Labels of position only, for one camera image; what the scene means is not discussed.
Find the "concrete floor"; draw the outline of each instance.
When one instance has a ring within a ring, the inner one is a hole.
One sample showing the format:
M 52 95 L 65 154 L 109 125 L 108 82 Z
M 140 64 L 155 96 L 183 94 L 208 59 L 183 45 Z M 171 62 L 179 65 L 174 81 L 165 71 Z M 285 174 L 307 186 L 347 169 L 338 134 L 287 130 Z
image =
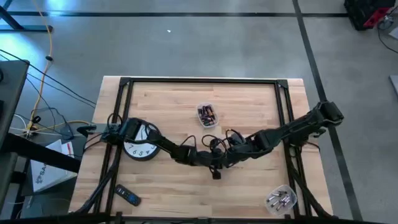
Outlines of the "concrete floor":
M 294 12 L 291 0 L 37 0 L 45 11 L 72 12 Z M 343 0 L 299 0 L 304 13 L 345 12 Z M 35 11 L 13 0 L 9 11 Z M 15 16 L 21 24 L 40 17 Z M 310 106 L 319 97 L 295 17 L 46 17 L 54 26 L 49 75 L 95 101 L 104 75 L 303 78 Z M 398 195 L 398 55 L 387 50 L 377 30 L 355 31 L 348 18 L 305 18 L 310 43 L 329 100 L 343 112 L 337 128 L 364 220 L 394 223 Z M 393 49 L 398 41 L 382 34 Z M 0 33 L 0 49 L 44 68 L 46 33 Z M 31 74 L 40 75 L 34 70 Z M 44 98 L 68 120 L 91 121 L 93 109 L 49 87 Z M 17 112 L 28 116 L 37 94 L 25 84 Z M 50 116 L 43 123 L 51 125 Z M 15 128 L 22 128 L 15 120 Z M 38 139 L 56 140 L 56 136 Z M 80 146 L 84 139 L 76 142 Z M 327 134 L 320 138 L 322 162 L 335 215 L 351 218 L 336 157 Z M 23 217 L 66 213 L 73 182 L 58 192 L 35 196 Z M 13 201 L 12 190 L 9 194 Z M 9 208 L 1 218 L 9 215 Z

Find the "yellow cable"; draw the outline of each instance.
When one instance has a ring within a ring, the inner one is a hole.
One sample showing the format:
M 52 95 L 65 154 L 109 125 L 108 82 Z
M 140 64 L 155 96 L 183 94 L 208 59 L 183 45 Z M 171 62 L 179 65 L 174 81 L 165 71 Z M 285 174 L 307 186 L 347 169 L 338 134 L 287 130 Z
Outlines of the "yellow cable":
M 42 14 L 42 12 L 41 12 L 39 6 L 37 5 L 36 0 L 32 0 L 32 2 L 33 2 L 33 4 L 34 4 L 34 6 L 36 7 L 37 12 L 39 12 L 40 17 L 42 18 L 43 23 L 44 23 L 44 25 L 45 25 L 45 28 L 47 29 L 47 33 L 49 34 L 49 39 L 50 39 L 50 53 L 49 53 L 49 56 L 52 57 L 52 36 L 51 36 L 51 32 L 50 32 L 49 26 L 47 25 L 47 21 L 45 20 L 45 18 L 44 18 L 44 16 L 43 16 L 43 14 Z M 50 68 L 49 65 L 50 65 L 50 61 L 47 61 L 47 64 L 45 65 L 45 68 L 44 68 L 44 71 L 43 71 L 44 74 L 47 74 L 47 71 L 48 71 L 49 68 Z M 37 106 L 39 105 L 39 102 L 40 102 L 40 95 L 43 93 L 44 78 L 45 78 L 45 75 L 42 75 L 42 81 L 41 81 L 41 84 L 40 84 L 40 94 L 39 94 L 39 96 L 37 97 L 35 106 L 34 106 L 34 108 L 33 108 L 33 112 L 32 112 L 32 114 L 31 114 L 31 116 L 30 116 L 30 120 L 31 120 L 31 121 L 33 120 L 33 117 L 35 116 L 35 110 L 37 109 Z M 27 129 L 30 129 L 30 128 L 32 127 L 33 123 L 32 123 L 31 121 L 30 121 L 29 124 L 27 125 Z
M 68 123 L 68 124 L 72 124 L 72 123 L 83 123 L 83 124 L 88 124 L 88 125 L 91 124 L 90 122 L 87 122 L 87 121 L 80 121 L 80 120 L 76 120 L 76 121 L 67 121 L 67 123 Z M 40 129 L 35 130 L 35 131 L 29 131 L 29 133 L 35 133 L 35 132 L 38 132 L 38 131 L 43 131 L 43 130 L 47 130 L 47 129 L 56 128 L 56 127 L 61 126 L 61 125 L 64 125 L 64 124 L 65 124 L 65 122 L 64 122 L 64 123 L 61 123 L 61 124 L 56 124 L 56 125 L 54 125 L 54 126 L 52 126 L 52 127 L 40 128 Z

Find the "wooden tabletop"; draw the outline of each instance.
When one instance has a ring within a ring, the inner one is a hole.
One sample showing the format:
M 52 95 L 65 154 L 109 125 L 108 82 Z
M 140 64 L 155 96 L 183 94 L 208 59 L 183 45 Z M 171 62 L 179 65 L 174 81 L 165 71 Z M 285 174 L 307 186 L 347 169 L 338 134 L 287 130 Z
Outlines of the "wooden tabletop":
M 106 123 L 113 112 L 119 80 L 120 77 L 103 78 L 94 123 Z M 298 118 L 309 110 L 303 80 L 288 79 L 288 83 L 294 117 Z M 203 129 L 199 123 L 196 105 L 202 102 L 215 107 L 220 119 L 217 127 Z M 205 134 L 224 138 L 225 131 L 233 128 L 247 136 L 279 126 L 274 87 L 263 84 L 134 83 L 129 117 L 154 123 L 176 144 L 193 134 L 198 139 L 199 151 L 208 150 L 200 143 Z M 100 143 L 85 152 L 70 211 L 80 208 L 97 186 L 105 146 Z M 304 146 L 302 159 L 308 188 L 323 208 L 332 213 L 318 149 Z M 140 196 L 142 202 L 133 207 L 115 196 L 112 214 L 121 211 L 124 216 L 137 217 L 276 218 L 266 210 L 264 199 L 276 187 L 289 184 L 282 144 L 266 156 L 221 170 L 221 175 L 221 180 L 213 180 L 208 168 L 178 164 L 164 151 L 146 162 L 134 161 L 122 153 L 117 183 Z M 300 210 L 304 211 L 298 196 Z

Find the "black clock rim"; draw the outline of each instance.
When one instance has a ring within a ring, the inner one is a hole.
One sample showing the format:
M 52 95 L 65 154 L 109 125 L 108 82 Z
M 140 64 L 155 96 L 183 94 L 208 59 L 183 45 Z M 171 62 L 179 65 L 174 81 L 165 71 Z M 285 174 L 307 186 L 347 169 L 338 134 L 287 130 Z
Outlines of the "black clock rim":
M 127 155 L 128 157 L 130 157 L 131 159 L 134 159 L 135 161 L 149 161 L 149 160 L 153 159 L 153 158 L 159 153 L 160 147 L 156 146 L 155 151 L 154 151 L 151 155 L 145 156 L 145 157 L 140 157 L 140 158 L 134 157 L 134 156 L 130 155 L 130 154 L 127 152 L 126 147 L 124 147 L 124 144 L 123 144 L 123 151 L 124 151 L 124 153 L 126 153 L 126 155 Z

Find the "black metal frame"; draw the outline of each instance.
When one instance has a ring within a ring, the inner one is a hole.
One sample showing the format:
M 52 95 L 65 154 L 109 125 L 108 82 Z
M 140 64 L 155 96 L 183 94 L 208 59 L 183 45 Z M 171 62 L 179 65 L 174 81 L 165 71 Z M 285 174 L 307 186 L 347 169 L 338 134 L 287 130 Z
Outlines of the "black metal frame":
M 7 25 L 0 25 L 0 31 L 14 31 L 14 32 L 47 32 L 46 26 L 38 25 L 20 25 L 12 16 L 5 10 L 5 8 L 0 6 L 0 17 L 7 22 Z
M 121 98 L 123 95 L 123 90 L 125 86 L 128 84 L 127 88 L 127 97 L 126 101 L 124 104 L 124 111 L 123 111 L 123 120 L 125 121 L 127 119 L 128 113 L 129 113 L 129 107 L 131 104 L 131 97 L 132 97 L 132 91 L 133 91 L 133 84 L 135 82 L 162 82 L 162 83 L 236 83 L 236 84 L 264 84 L 264 85 L 273 85 L 275 88 L 275 97 L 277 99 L 277 108 L 278 108 L 278 114 L 279 114 L 279 120 L 280 120 L 280 125 L 285 124 L 285 118 L 284 118 L 284 111 L 283 111 L 283 106 L 282 106 L 282 100 L 280 96 L 280 91 L 281 87 L 282 90 L 284 91 L 285 99 L 286 99 L 286 104 L 287 104 L 287 111 L 289 114 L 289 121 L 293 120 L 293 109 L 292 109 L 292 104 L 290 101 L 290 93 L 289 93 L 289 86 L 287 84 L 287 80 L 266 80 L 266 79 L 228 79 L 228 78 L 146 78 L 146 77 L 122 77 L 119 82 L 119 90 L 118 94 L 116 96 L 116 103 L 114 106 L 114 114 L 118 114 L 120 110 L 120 104 L 121 104 Z M 116 122 L 117 117 L 113 116 L 112 122 Z M 121 150 L 122 146 L 118 146 L 118 149 L 116 150 L 116 154 L 119 154 L 122 152 Z M 295 188 L 295 181 L 292 176 L 292 169 L 293 163 L 292 163 L 292 157 L 290 157 L 290 146 L 287 144 L 287 142 L 284 142 L 284 151 L 285 151 L 285 160 L 286 160 L 286 166 L 287 166 L 287 171 L 288 171 L 288 178 L 289 178 L 289 185 L 291 188 L 296 192 Z M 101 178 L 104 177 L 106 171 L 108 170 L 108 164 L 109 164 L 109 159 L 111 155 L 111 146 L 108 145 L 106 148 L 106 153 L 104 156 L 104 164 L 101 169 Z M 303 169 L 303 164 L 301 160 L 301 155 L 297 154 L 298 156 L 295 157 L 296 163 L 298 166 L 298 173 L 300 174 L 302 180 L 305 183 L 305 176 L 304 176 L 304 169 Z M 106 208 L 105 208 L 105 213 L 108 215 L 111 214 L 111 208 L 113 204 L 113 192 L 114 188 L 116 185 L 116 178 L 117 178 L 117 171 L 116 175 L 112 178 L 111 180 L 111 185 L 109 186 L 109 192 L 108 192 L 108 199 L 106 202 Z M 99 213 L 100 212 L 100 204 L 101 204 L 101 197 L 97 200 L 94 206 L 94 213 Z M 311 216 L 311 208 L 306 199 L 304 199 L 304 204 L 305 204 L 305 213 L 307 216 Z M 294 216 L 295 217 L 300 217 L 300 209 L 298 204 L 294 206 Z M 276 219 L 245 219 L 245 218 L 234 218 L 234 219 L 225 219 L 225 218 L 211 218 L 214 221 L 220 222 L 220 221 L 226 221 L 228 223 L 253 223 L 253 222 L 259 222 L 259 223 L 267 223 L 267 222 L 279 222 L 279 223 L 285 223 L 286 219 L 281 219 L 281 220 L 276 220 Z M 146 221 L 146 220 L 157 220 L 157 221 L 172 221 L 172 222 L 178 222 L 178 221 L 186 221 L 186 218 L 159 218 L 159 217 L 123 217 L 122 220 L 129 220 L 129 221 Z

